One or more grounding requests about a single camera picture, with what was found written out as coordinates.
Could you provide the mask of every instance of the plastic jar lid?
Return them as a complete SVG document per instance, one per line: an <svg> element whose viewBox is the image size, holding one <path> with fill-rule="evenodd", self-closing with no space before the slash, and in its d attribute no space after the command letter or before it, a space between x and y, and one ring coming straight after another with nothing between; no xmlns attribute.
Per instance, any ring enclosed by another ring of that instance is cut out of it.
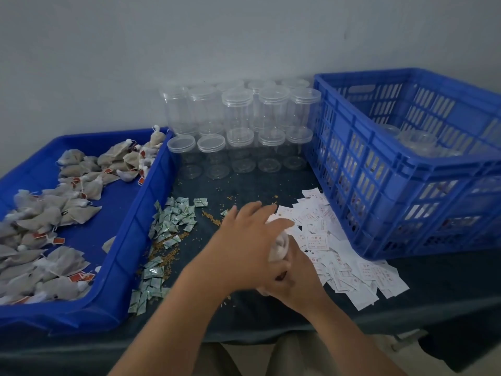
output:
<svg viewBox="0 0 501 376"><path fill-rule="evenodd" d="M187 134L180 134L179 136L172 137L167 142L167 147L171 153L186 153L191 151L195 145L195 137Z"/></svg>
<svg viewBox="0 0 501 376"><path fill-rule="evenodd" d="M188 88L185 86L167 86L163 90L165 100L184 99L188 93Z"/></svg>
<svg viewBox="0 0 501 376"><path fill-rule="evenodd" d="M290 94L291 91L284 86L266 87L259 91L259 100L263 104L283 104Z"/></svg>
<svg viewBox="0 0 501 376"><path fill-rule="evenodd" d="M220 92L231 90L232 88L243 88L243 80L224 81L216 86Z"/></svg>
<svg viewBox="0 0 501 376"><path fill-rule="evenodd" d="M254 132L249 128L233 128L226 134L228 144L233 147L242 147L254 142Z"/></svg>
<svg viewBox="0 0 501 376"><path fill-rule="evenodd" d="M226 147L226 139L221 134L208 134L197 142L198 149L203 153L213 153Z"/></svg>
<svg viewBox="0 0 501 376"><path fill-rule="evenodd" d="M188 91L191 100L207 100L216 97L216 88L212 86L198 86Z"/></svg>
<svg viewBox="0 0 501 376"><path fill-rule="evenodd" d="M233 88L222 93L222 103L228 107L245 107L252 103L254 94L247 88Z"/></svg>
<svg viewBox="0 0 501 376"><path fill-rule="evenodd" d="M273 80L253 80L247 83L247 88L251 89L254 94L259 94L259 91L266 87L273 87L276 83Z"/></svg>
<svg viewBox="0 0 501 376"><path fill-rule="evenodd" d="M306 144L313 138L313 132L307 127L290 127L287 129L287 140L294 144Z"/></svg>
<svg viewBox="0 0 501 376"><path fill-rule="evenodd" d="M282 80L282 85L287 88L308 87L310 82L304 79L290 78Z"/></svg>
<svg viewBox="0 0 501 376"><path fill-rule="evenodd" d="M264 146L279 146L285 142L285 133L278 128L266 128L259 132L259 142Z"/></svg>
<svg viewBox="0 0 501 376"><path fill-rule="evenodd" d="M322 99L319 90L308 87L298 87L291 90L291 100L296 104L313 104Z"/></svg>

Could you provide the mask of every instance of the right hand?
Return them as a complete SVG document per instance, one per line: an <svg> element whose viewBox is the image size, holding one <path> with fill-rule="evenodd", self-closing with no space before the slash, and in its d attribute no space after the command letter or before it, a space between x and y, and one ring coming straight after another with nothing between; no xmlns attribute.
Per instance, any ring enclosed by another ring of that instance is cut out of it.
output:
<svg viewBox="0 0 501 376"><path fill-rule="evenodd" d="M307 316L321 308L326 301L330 301L330 298L320 282L313 263L299 249L292 236L289 236L289 251L285 260L291 263L285 278L269 282L264 289L269 295L308 318Z"/></svg>

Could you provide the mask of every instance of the blue crate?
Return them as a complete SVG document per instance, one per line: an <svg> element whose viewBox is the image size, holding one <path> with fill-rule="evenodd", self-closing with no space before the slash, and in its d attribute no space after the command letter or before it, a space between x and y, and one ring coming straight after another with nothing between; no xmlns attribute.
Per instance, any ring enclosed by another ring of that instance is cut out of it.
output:
<svg viewBox="0 0 501 376"><path fill-rule="evenodd" d="M501 244L501 96L422 69L318 74L306 152L347 237L369 260ZM384 129L435 134L421 157Z"/></svg>
<svg viewBox="0 0 501 376"><path fill-rule="evenodd" d="M13 196L18 189L54 188L59 173L56 161L66 149L77 148L86 155L99 156L127 138L143 144L149 141L151 132L142 129L54 139L0 179L0 215L14 208ZM167 132L167 140L171 137L172 133ZM84 258L91 262L86 269L93 271L102 265L89 293L76 301L0 306L0 325L28 324L50 334L86 333L118 326L127 317L131 290L137 282L135 274L150 242L154 202L166 200L175 175L175 160L164 144L142 186L136 181L120 180L106 186L101 200L93 201L103 206L97 215L84 225L58 230L66 245L85 253ZM101 247L115 235L106 255Z"/></svg>

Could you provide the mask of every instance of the left hand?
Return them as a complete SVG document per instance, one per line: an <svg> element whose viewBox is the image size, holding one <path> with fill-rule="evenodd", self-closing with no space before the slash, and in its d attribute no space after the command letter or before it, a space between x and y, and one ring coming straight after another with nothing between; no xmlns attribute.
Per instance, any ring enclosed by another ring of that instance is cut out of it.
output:
<svg viewBox="0 0 501 376"><path fill-rule="evenodd" d="M276 219L266 223L276 204L262 207L251 202L237 211L233 206L205 248L188 265L197 277L218 288L222 296L236 290L256 289L290 268L286 260L268 262L277 236L294 222Z"/></svg>

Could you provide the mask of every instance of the floor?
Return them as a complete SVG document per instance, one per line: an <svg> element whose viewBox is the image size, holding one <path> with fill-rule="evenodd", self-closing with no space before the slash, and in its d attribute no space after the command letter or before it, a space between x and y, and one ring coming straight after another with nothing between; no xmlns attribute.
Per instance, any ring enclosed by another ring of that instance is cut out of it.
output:
<svg viewBox="0 0 501 376"><path fill-rule="evenodd" d="M409 376L453 376L457 375L445 365L442 360L426 354L417 343L395 353L390 345L395 339L386 335L371 335L377 346L398 364ZM242 376L264 376L266 366L272 353L272 344L254 346L228 345L227 349ZM493 376L501 374L501 346L488 354L461 375Z"/></svg>

